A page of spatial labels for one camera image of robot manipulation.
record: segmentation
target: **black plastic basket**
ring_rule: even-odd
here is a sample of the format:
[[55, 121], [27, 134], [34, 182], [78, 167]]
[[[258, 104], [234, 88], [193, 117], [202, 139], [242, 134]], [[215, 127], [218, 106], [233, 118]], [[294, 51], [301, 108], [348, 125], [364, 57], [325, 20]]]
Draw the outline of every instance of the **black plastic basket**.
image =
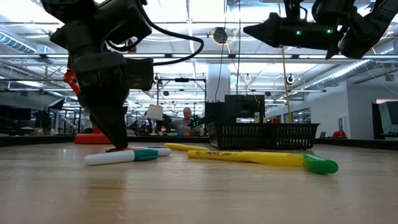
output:
[[266, 149], [310, 149], [319, 124], [265, 124], [262, 147]]
[[260, 146], [262, 125], [218, 124], [207, 125], [210, 144], [219, 149], [257, 149]]

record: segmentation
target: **yellow highlighter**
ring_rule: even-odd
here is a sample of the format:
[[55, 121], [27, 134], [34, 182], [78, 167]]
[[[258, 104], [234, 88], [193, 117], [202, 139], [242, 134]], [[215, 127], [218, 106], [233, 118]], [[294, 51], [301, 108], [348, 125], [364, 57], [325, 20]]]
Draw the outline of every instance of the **yellow highlighter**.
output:
[[188, 146], [184, 144], [176, 144], [176, 143], [165, 143], [164, 147], [169, 148], [171, 150], [179, 150], [179, 151], [209, 151], [209, 148], [206, 147], [199, 147], [199, 146]]
[[281, 152], [215, 152], [188, 151], [189, 158], [215, 159], [236, 162], [257, 162], [267, 165], [296, 166], [303, 164], [303, 156]]

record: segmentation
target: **ceiling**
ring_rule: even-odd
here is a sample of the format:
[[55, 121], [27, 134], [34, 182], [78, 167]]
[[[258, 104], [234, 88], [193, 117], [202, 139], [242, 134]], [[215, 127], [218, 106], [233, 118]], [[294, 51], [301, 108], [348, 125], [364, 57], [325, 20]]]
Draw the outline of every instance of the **ceiling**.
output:
[[[278, 12], [278, 0], [241, 0], [240, 12], [236, 2], [237, 0], [148, 0], [148, 5], [145, 6], [145, 10], [150, 19], [164, 29], [202, 38], [205, 41], [202, 54], [280, 55], [282, 53], [281, 48], [270, 47], [240, 32], [244, 26], [263, 22], [268, 18], [270, 12]], [[314, 0], [305, 1], [302, 6], [310, 10], [313, 2]], [[367, 14], [369, 12], [367, 7], [370, 2], [370, 0], [357, 0], [356, 6], [358, 7], [358, 11], [363, 15]], [[281, 5], [281, 9], [282, 16], [285, 16], [283, 4]], [[308, 20], [313, 20], [310, 14], [308, 15]], [[394, 19], [393, 24], [395, 24], [395, 21], [398, 21], [398, 17]], [[0, 33], [3, 30], [27, 45], [47, 46], [53, 50], [52, 53], [67, 54], [65, 49], [49, 41], [49, 34], [55, 32], [56, 29], [62, 25], [60, 21], [47, 14], [41, 8], [40, 0], [12, 0], [0, 2]], [[224, 26], [229, 36], [228, 43], [230, 44], [228, 46], [217, 44], [211, 37], [211, 33], [214, 31], [215, 27]], [[385, 39], [382, 40], [383, 42], [389, 41], [392, 37], [395, 37], [392, 32], [387, 34], [384, 36]], [[186, 40], [168, 37], [153, 30], [152, 35], [148, 36], [148, 38], [144, 39], [144, 41], [137, 46], [137, 53], [190, 54], [197, 48], [198, 44], [191, 44]], [[0, 44], [0, 52], [6, 54], [21, 54], [21, 52], [3, 44]], [[288, 55], [326, 54], [326, 52], [322, 50], [299, 49], [295, 47], [285, 47], [284, 52]], [[67, 62], [65, 59], [57, 59], [57, 63], [47, 65], [35, 60], [18, 58], [7, 59], [7, 61], [32, 71], [33, 75], [27, 75], [26, 72], [19, 72], [17, 75], [20, 75], [22, 78], [38, 79], [45, 77], [46, 79], [53, 80], [61, 80], [63, 78]], [[154, 68], [154, 73], [160, 78], [207, 78], [209, 63], [220, 63], [220, 60], [208, 58], [191, 60], [171, 66], [159, 66]], [[284, 88], [284, 65], [281, 57], [279, 57], [278, 60], [247, 59], [240, 61], [239, 64], [237, 59], [233, 61], [224, 60], [223, 63], [228, 64], [231, 76], [235, 76], [235, 78], [233, 77], [234, 80], [236, 80], [237, 67], [239, 67], [240, 76], [244, 77], [240, 78], [238, 81], [239, 88], [246, 88], [246, 85], [252, 90], [256, 88], [269, 88], [275, 90]], [[346, 63], [352, 63], [352, 61], [324, 61], [323, 59], [309, 61], [303, 59], [296, 62], [288, 61], [288, 63], [285, 64], [285, 71], [287, 74], [292, 74], [296, 78], [293, 86], [300, 86], [314, 80], [317, 76], [332, 68]], [[2, 74], [2, 77], [9, 78], [9, 76], [5, 74]], [[68, 88], [67, 85], [62, 82], [46, 82], [43, 83], [43, 85], [49, 88]], [[205, 100], [205, 94], [201, 90], [203, 86], [195, 82], [170, 82], [167, 84], [167, 88], [196, 90], [185, 92], [171, 91], [169, 96], [162, 96], [162, 94], [160, 94], [162, 97], [161, 103], [164, 103], [163, 105], [165, 108], [170, 110], [168, 113], [175, 115], [176, 112], [182, 111], [185, 106], [193, 107], [193, 102], [197, 101], [198, 103], [195, 104], [195, 109], [197, 110], [195, 110], [195, 112], [197, 114], [202, 114], [202, 102]], [[58, 91], [58, 93], [73, 96], [73, 93], [69, 91]], [[131, 92], [128, 98], [131, 109], [140, 112], [145, 111], [149, 104], [156, 103], [155, 97], [152, 97], [153, 95], [156, 96], [155, 91], [149, 93], [138, 91]], [[274, 94], [271, 98], [279, 99], [279, 96], [280, 94]]]

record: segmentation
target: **wooden table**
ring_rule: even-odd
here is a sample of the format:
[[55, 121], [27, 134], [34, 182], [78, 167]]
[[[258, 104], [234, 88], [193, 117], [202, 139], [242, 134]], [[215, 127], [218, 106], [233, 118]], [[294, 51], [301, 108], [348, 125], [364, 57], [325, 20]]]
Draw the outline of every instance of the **wooden table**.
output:
[[317, 145], [314, 154], [339, 164], [330, 176], [184, 152], [83, 165], [108, 148], [0, 148], [0, 223], [397, 223], [395, 151]]

